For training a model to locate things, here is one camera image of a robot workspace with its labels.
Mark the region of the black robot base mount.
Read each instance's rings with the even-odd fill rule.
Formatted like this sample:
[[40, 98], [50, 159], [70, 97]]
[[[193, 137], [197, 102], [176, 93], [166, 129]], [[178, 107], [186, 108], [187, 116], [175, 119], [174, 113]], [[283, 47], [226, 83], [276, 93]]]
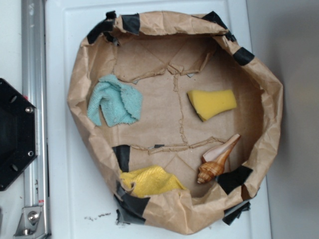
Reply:
[[36, 158], [35, 107], [0, 80], [0, 190], [5, 191]]

